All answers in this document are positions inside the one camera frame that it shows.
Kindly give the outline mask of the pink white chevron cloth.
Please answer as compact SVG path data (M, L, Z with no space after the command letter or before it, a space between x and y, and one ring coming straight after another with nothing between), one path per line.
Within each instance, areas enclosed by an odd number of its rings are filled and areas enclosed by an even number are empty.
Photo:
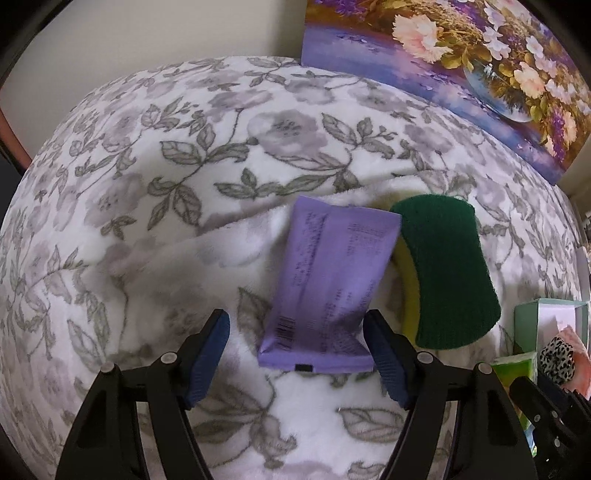
M566 326L559 332L559 336L572 347L575 367L577 369L589 368L590 358L582 340L571 326Z

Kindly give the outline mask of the teal white cardboard box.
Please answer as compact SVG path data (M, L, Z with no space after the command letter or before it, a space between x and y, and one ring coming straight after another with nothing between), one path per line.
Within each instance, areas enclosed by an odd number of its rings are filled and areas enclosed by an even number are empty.
M560 331L571 327L589 345L589 303L540 298L514 308L514 353L541 351Z

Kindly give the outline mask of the purple wipes packet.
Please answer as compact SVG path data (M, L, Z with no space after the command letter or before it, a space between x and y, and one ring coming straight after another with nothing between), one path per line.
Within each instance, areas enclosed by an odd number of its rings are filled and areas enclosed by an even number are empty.
M401 233L401 215L301 196L257 360L320 374L369 372L361 323Z

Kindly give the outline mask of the flower bouquet painting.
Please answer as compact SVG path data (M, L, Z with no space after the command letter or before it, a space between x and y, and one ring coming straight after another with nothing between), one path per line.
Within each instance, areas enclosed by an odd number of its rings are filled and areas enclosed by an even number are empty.
M445 107L551 184L590 135L580 63L520 1L311 1L301 59Z

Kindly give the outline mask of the black white leopard scrunchie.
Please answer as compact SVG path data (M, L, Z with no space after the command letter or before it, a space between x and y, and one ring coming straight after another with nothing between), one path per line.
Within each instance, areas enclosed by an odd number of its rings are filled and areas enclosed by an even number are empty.
M539 368L557 386L563 386L574 378L574 348L560 336L555 336L539 355Z

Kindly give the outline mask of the green yellow sponge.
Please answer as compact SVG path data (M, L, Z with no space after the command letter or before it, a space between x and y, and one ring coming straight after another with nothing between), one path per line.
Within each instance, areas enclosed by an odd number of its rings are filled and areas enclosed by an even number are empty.
M431 350L461 348L485 336L501 306L473 206L425 194L399 201L391 211L402 218L394 262L403 281L403 334Z

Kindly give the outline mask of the floral grey white blanket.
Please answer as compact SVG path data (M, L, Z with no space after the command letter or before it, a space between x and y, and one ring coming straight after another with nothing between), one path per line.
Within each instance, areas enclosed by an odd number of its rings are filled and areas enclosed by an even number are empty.
M1 423L55 475L99 368L148 365L231 319L189 414L217 479L375 479L405 413L375 373L259 367L298 195L389 209L471 203L502 306L452 365L506 355L517 305L579 299L566 196L500 141L394 87L281 57L204 59L93 90L25 173L1 227Z

